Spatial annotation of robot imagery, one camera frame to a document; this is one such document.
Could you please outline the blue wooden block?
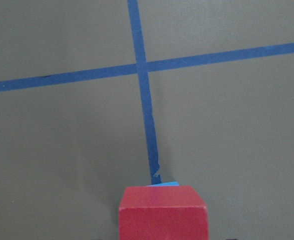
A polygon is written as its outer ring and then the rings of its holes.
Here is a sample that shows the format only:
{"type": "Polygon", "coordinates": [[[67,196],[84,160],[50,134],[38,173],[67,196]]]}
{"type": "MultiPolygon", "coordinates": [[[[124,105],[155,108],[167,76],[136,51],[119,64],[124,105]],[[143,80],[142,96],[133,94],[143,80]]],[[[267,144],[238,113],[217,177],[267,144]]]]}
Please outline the blue wooden block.
{"type": "Polygon", "coordinates": [[[163,182],[163,183],[157,183],[157,184],[151,184],[148,185],[149,187],[176,187],[179,186],[179,183],[177,181],[171,181],[171,182],[163,182]]]}

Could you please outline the red wooden block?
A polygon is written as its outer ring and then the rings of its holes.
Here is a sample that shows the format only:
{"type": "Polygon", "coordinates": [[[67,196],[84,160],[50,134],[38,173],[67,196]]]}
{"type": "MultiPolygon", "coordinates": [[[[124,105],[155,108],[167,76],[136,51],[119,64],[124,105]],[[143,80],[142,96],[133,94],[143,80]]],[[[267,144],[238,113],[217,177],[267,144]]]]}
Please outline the red wooden block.
{"type": "Polygon", "coordinates": [[[118,211],[121,240],[207,240],[207,205],[183,186],[130,186],[118,211]]]}

